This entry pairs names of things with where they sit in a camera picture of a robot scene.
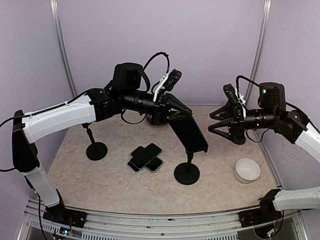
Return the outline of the tall black clamp phone stand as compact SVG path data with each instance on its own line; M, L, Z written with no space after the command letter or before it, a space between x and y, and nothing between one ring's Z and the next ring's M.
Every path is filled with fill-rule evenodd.
M182 185L193 185L200 178L199 168L192 163L194 158L194 153L198 152L208 152L208 145L204 148L198 149L196 151L185 150L187 155L187 162L182 162L177 165L174 169L174 178L175 180Z

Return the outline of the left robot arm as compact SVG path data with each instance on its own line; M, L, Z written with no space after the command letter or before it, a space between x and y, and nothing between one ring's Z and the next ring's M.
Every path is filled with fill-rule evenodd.
M169 122L173 111L181 113L182 119L191 117L191 110L171 94L182 73L172 70L166 73L154 93L141 91L150 80L142 65L120 63L115 66L112 80L103 88L91 88L75 98L39 111L14 114L12 126L12 160L29 186L35 190L45 205L44 218L67 224L74 216L86 217L85 212L65 207L59 191L51 185L38 159L36 142L46 136L81 125L87 128L93 122L101 122L115 115L132 110L150 115L150 123Z

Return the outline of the black plate phone stand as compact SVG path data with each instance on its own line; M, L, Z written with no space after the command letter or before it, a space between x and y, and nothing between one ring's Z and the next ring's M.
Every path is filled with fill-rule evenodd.
M246 143L246 137L243 135L235 135L232 142L236 145L243 145Z

